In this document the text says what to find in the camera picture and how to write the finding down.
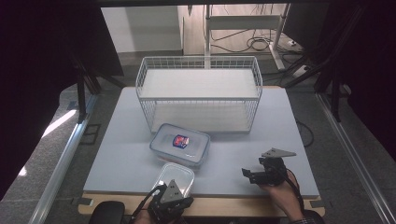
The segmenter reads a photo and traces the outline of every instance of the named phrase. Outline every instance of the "white table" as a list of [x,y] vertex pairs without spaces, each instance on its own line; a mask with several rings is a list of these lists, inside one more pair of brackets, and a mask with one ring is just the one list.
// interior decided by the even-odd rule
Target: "white table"
[[[124,88],[84,192],[103,195],[147,194],[164,165],[149,149],[152,137],[135,88]],[[265,197],[264,191],[251,185],[242,176],[241,168],[262,171],[258,158],[272,147],[297,154],[284,158],[284,162],[295,173],[303,197],[316,199],[319,196],[318,188],[288,96],[280,88],[263,88],[249,134],[211,134],[209,153],[201,168],[195,171],[191,195],[224,199]]]

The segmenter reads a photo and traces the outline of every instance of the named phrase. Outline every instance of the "gray floor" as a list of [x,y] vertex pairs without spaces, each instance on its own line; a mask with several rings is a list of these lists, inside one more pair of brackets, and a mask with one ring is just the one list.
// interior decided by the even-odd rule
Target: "gray floor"
[[[134,58],[132,61],[131,56],[127,54],[121,54],[120,58],[125,77],[116,78],[133,86],[140,61],[136,56],[132,57]],[[268,55],[258,55],[258,58],[263,73],[276,72],[274,62]],[[265,84],[273,85],[278,84],[282,76],[282,74],[263,75],[263,79],[272,79]],[[282,82],[290,79],[291,77],[284,77]],[[78,213],[78,199],[81,197],[85,179],[120,95],[118,87],[103,80],[100,82],[103,90],[98,95],[89,122],[90,126],[87,129],[99,127],[96,141],[93,142],[91,134],[86,134],[81,139],[64,182],[49,211],[46,223],[89,222],[90,217]],[[313,92],[314,82],[315,78],[312,77],[289,89],[288,95],[295,118],[308,126],[314,134],[315,141],[306,148],[306,153],[320,196],[325,204],[324,219],[326,223],[382,223]],[[76,99],[75,86],[65,90],[61,95],[61,106],[53,120],[74,108]],[[347,105],[347,98],[343,98],[340,102],[340,115],[342,125],[359,151],[361,159],[388,200],[391,210],[396,211],[395,161],[356,117]],[[70,133],[76,125],[77,117],[78,113],[41,140],[32,158],[26,164],[26,175],[21,175],[16,179],[5,199],[0,202],[0,223],[27,223],[29,221]],[[305,127],[301,127],[301,136],[305,143],[309,143],[312,139]]]

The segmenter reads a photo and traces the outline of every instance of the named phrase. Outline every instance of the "person's arm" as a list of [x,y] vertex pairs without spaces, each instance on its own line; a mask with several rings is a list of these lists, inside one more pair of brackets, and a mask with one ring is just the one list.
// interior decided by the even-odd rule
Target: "person's arm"
[[[297,186],[297,180],[290,171],[288,171],[288,177],[291,182]],[[315,223],[311,218],[304,218],[297,197],[294,195],[294,191],[288,182],[284,181],[278,186],[259,185],[259,187],[268,191],[273,202],[285,212],[286,216],[288,216],[290,223]]]

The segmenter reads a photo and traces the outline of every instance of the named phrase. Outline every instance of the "clear plastic container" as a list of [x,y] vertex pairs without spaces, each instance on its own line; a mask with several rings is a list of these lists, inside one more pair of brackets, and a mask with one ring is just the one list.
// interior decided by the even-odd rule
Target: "clear plastic container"
[[208,134],[165,123],[149,147],[165,161],[197,168],[204,162],[209,145]]
[[183,194],[183,197],[186,198],[190,194],[194,177],[195,175],[193,170],[176,163],[168,162],[161,169],[161,173],[158,176],[153,188],[163,184],[168,186],[171,180],[174,179],[178,188],[180,189],[180,192]]

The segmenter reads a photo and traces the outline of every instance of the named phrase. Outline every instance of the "wire rack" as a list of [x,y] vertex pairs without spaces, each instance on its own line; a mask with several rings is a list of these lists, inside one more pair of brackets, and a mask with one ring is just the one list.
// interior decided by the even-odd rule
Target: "wire rack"
[[206,133],[250,132],[262,95],[255,57],[147,57],[136,93],[150,130],[163,123]]

